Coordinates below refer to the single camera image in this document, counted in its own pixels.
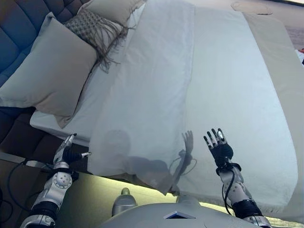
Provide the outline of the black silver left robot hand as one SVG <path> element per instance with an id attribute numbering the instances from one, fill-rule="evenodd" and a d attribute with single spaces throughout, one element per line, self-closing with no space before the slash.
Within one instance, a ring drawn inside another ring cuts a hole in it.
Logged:
<path id="1" fill-rule="evenodd" d="M 72 144 L 74 138 L 77 136 L 76 133 L 69 135 L 58 147 L 56 150 L 53 164 L 59 164 L 60 162 L 65 162 L 70 164 L 72 162 L 76 162 L 78 160 L 84 159 L 89 157 L 92 153 L 91 152 L 74 152 L 72 151 Z"/>

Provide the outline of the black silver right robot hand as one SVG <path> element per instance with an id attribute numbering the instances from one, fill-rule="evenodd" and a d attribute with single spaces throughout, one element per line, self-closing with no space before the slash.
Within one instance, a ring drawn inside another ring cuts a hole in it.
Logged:
<path id="1" fill-rule="evenodd" d="M 233 157 L 233 150 L 223 131 L 220 128 L 217 131 L 212 128 L 211 131 L 207 131 L 207 136 L 203 136 L 203 139 L 214 158 L 216 166 L 218 168 L 226 166 Z"/>

